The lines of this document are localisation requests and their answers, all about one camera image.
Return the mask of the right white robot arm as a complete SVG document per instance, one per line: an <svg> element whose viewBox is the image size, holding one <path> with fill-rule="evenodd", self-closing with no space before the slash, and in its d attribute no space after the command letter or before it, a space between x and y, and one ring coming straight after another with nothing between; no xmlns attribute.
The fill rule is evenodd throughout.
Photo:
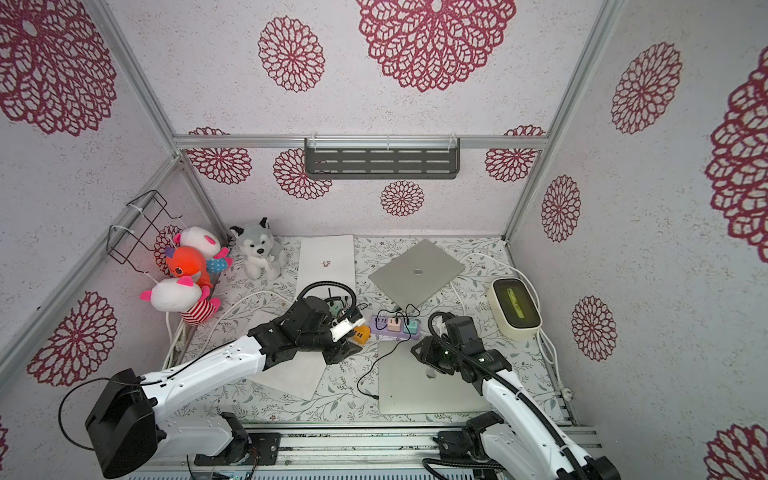
<svg viewBox="0 0 768 480"><path fill-rule="evenodd" d="M514 479L619 479L606 457L594 457L543 412L506 357L487 349L469 316L436 312L426 321L429 335L411 348L421 363L445 375L458 373L491 406L468 420L438 458L423 468L504 471Z"/></svg>

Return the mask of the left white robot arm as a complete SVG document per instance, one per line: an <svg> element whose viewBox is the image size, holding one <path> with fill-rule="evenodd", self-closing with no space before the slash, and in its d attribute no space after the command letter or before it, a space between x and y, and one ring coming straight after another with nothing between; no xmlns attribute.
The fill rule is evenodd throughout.
<svg viewBox="0 0 768 480"><path fill-rule="evenodd" d="M360 351L352 337L364 323L357 305L334 318L324 300L299 298L283 315L194 360L145 375L131 369L113 375L85 420L89 448L103 477L123 477L161 457L196 456L213 466L252 457L254 443L234 413L181 419L173 414L225 384L290 361L299 352L319 352L325 364L338 364Z"/></svg>

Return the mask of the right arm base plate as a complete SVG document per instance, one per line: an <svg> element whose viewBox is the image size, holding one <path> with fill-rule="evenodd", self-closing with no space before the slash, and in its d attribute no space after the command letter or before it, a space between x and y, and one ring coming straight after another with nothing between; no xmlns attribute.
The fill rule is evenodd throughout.
<svg viewBox="0 0 768 480"><path fill-rule="evenodd" d="M442 430L434 437L441 460L485 462L488 460L484 453L478 435L461 430Z"/></svg>

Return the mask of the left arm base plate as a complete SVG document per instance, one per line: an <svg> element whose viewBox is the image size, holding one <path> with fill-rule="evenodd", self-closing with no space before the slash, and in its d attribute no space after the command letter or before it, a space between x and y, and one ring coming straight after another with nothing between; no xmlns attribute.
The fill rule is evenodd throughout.
<svg viewBox="0 0 768 480"><path fill-rule="evenodd" d="M216 456L198 454L195 466L219 467L236 465L272 466L276 464L282 435L277 432L249 433L248 439L235 438Z"/></svg>

